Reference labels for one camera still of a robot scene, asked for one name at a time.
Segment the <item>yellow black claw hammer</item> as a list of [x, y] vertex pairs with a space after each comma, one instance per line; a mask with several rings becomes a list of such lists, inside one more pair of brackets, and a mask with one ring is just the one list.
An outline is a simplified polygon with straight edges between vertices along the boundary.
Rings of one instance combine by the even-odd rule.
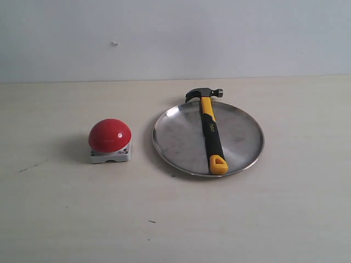
[[195, 88], [185, 96], [185, 102], [194, 98], [200, 99], [200, 116], [203, 136], [205, 138], [205, 148], [208, 160], [208, 168], [212, 175], [224, 175], [229, 167], [225, 160], [216, 118], [214, 116], [211, 97], [221, 98], [222, 89]]

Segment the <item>red dome push button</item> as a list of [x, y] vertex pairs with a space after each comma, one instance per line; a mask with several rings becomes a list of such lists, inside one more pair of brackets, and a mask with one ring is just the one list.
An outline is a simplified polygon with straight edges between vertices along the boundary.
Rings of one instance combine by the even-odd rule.
[[131, 160], [132, 133], [119, 119], [109, 118], [96, 123], [89, 133], [88, 143], [92, 164]]

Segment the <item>round stainless steel plate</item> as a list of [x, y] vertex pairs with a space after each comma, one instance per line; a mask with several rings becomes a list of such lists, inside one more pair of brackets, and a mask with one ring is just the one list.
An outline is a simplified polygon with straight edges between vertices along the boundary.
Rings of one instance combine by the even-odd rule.
[[187, 174], [213, 178], [210, 156], [221, 156], [225, 175], [251, 167], [264, 149], [264, 134], [248, 113], [235, 106], [213, 102], [215, 121], [204, 117], [199, 102], [170, 108], [156, 121], [152, 141], [160, 157]]

